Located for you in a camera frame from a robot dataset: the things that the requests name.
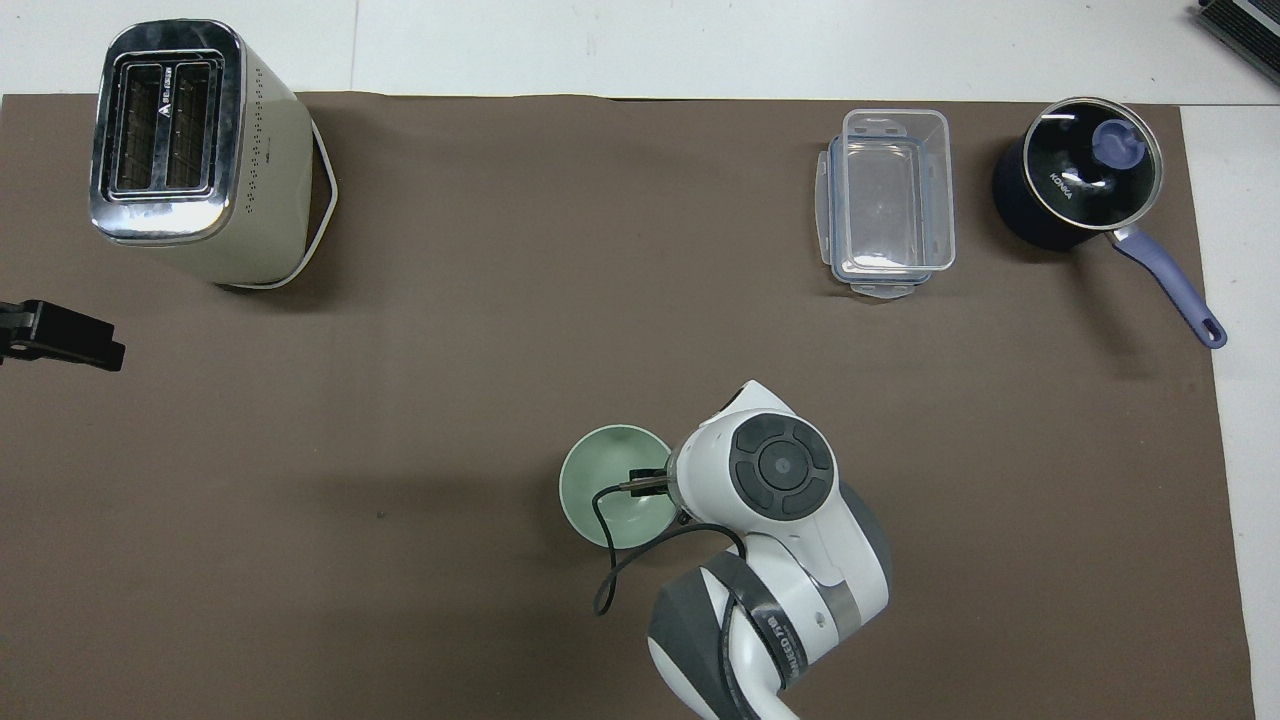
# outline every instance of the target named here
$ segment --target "white table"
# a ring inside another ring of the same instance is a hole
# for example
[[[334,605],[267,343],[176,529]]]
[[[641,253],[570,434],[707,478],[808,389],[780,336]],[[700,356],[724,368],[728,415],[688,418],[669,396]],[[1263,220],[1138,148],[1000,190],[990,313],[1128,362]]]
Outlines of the white table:
[[[1183,105],[1257,716],[1280,720],[1280,87],[1190,0],[0,0],[0,94],[96,92],[141,20],[227,22],[293,90]]]

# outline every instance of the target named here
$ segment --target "lid knob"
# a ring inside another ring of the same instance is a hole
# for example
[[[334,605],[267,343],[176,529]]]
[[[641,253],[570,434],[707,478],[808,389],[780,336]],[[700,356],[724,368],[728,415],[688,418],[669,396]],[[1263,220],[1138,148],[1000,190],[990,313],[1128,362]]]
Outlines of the lid knob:
[[[1129,120],[1105,120],[1093,129],[1093,159],[1114,170],[1128,170],[1147,156],[1147,143]]]

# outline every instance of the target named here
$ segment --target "white robotic arm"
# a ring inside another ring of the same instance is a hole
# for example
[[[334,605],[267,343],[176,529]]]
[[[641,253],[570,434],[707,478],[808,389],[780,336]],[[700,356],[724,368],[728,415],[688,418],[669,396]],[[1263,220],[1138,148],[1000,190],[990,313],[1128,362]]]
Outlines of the white robotic arm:
[[[703,523],[746,536],[667,583],[649,651],[708,719],[791,719],[777,693],[888,603],[876,518],[840,482],[826,438],[756,382],[672,454],[668,491]]]

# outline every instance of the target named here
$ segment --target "toaster body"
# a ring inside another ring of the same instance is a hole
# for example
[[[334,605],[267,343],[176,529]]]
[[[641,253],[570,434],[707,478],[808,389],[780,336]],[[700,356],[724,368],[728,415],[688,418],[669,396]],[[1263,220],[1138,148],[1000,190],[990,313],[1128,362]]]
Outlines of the toaster body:
[[[311,208],[311,115],[214,20],[156,20],[108,50],[90,217],[116,245],[215,283],[300,266]]]

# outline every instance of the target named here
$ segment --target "saucepan handle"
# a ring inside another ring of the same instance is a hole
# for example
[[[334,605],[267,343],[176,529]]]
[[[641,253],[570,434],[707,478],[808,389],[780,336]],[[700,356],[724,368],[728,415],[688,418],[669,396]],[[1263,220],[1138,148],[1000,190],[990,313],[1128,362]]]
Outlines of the saucepan handle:
[[[1138,225],[1126,225],[1107,234],[1121,255],[1147,268],[1156,278],[1204,347],[1216,350],[1226,345],[1222,324],[1210,311],[1183,269],[1153,237],[1142,232]]]

